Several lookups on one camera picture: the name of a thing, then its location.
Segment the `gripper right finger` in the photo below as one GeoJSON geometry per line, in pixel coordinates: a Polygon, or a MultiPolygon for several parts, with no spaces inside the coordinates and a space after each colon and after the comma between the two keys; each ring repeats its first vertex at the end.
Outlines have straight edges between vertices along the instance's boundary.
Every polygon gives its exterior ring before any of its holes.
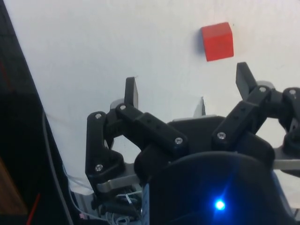
{"type": "Polygon", "coordinates": [[[283,92],[255,80],[247,63],[236,67],[236,85],[242,97],[212,135],[212,143],[228,149],[245,134],[256,134],[267,118],[277,119],[285,129],[285,151],[300,149],[300,89],[283,92]]]}

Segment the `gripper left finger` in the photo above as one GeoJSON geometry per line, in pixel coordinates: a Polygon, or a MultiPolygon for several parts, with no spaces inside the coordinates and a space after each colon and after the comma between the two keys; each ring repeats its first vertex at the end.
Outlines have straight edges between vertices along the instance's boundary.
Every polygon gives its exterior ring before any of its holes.
{"type": "Polygon", "coordinates": [[[119,136],[141,150],[134,162],[141,183],[147,182],[164,164],[188,152],[185,134],[138,109],[134,77],[126,79],[121,103],[108,113],[94,112],[87,117],[85,174],[90,183],[105,183],[125,171],[123,155],[112,150],[114,139],[119,136]]]}

